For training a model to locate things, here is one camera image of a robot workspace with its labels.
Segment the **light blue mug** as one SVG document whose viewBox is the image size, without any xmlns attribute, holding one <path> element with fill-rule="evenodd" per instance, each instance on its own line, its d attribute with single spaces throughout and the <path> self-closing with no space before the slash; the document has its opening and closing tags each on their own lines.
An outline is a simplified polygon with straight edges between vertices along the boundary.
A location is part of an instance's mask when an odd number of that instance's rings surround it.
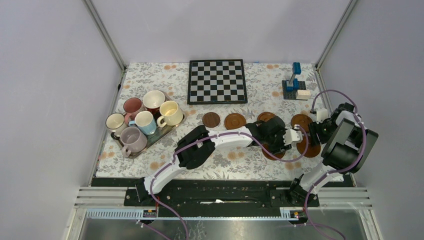
<svg viewBox="0 0 424 240">
<path fill-rule="evenodd" d="M 147 110 L 139 112 L 128 125 L 139 128 L 146 136 L 153 135 L 157 130 L 156 120 L 153 114 Z"/>
</svg>

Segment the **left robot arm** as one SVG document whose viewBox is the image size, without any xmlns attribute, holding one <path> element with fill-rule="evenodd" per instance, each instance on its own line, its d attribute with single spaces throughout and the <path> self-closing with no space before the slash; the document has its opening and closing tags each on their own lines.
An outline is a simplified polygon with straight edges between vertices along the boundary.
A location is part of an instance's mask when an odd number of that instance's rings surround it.
<svg viewBox="0 0 424 240">
<path fill-rule="evenodd" d="M 242 127 L 224 131 L 207 130 L 197 126 L 177 142 L 170 160 L 152 175 L 135 183 L 136 199 L 144 206 L 152 204 L 155 195 L 177 175 L 203 165 L 210 155 L 222 148 L 261 147 L 275 160 L 277 155 L 291 149 L 292 144 L 301 141 L 299 128 L 288 129 L 281 118 L 275 116 L 268 121 L 247 123 Z"/>
</svg>

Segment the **lilac mug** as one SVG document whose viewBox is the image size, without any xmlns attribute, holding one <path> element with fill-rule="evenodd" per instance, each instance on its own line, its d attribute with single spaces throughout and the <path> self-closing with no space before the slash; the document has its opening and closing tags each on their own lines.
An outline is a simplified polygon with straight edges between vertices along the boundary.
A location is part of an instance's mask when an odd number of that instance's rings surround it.
<svg viewBox="0 0 424 240">
<path fill-rule="evenodd" d="M 124 157 L 142 151 L 148 142 L 147 137 L 135 126 L 125 128 L 120 135 L 120 141 L 123 143 L 121 153 Z"/>
</svg>

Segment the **cream yellow mug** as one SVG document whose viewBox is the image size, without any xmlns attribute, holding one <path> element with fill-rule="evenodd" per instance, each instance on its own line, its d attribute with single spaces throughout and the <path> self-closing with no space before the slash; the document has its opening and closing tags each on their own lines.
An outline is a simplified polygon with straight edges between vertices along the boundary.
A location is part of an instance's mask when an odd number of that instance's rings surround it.
<svg viewBox="0 0 424 240">
<path fill-rule="evenodd" d="M 160 117 L 156 120 L 158 127 L 176 126 L 184 118 L 184 113 L 179 105 L 172 100 L 165 101 L 159 108 Z"/>
</svg>

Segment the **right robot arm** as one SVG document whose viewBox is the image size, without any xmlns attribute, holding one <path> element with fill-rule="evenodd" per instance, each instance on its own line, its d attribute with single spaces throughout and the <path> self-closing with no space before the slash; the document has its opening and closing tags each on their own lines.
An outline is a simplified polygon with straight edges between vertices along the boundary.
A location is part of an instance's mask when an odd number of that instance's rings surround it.
<svg viewBox="0 0 424 240">
<path fill-rule="evenodd" d="M 310 203 L 321 187 L 347 173 L 356 173 L 364 164 L 379 135 L 364 126 L 354 105 L 340 104 L 331 115 L 316 110 L 316 121 L 308 124 L 309 149 L 323 146 L 322 161 L 310 172 L 295 178 L 286 191 L 293 206 Z"/>
</svg>

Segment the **dark walnut coaster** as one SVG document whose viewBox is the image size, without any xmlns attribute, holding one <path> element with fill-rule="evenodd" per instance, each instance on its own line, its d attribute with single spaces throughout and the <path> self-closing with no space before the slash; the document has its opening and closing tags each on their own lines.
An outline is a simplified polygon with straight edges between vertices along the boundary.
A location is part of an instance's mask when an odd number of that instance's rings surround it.
<svg viewBox="0 0 424 240">
<path fill-rule="evenodd" d="M 202 123 L 208 128 L 215 128 L 221 122 L 220 116 L 215 112 L 207 112 L 202 117 Z"/>
</svg>

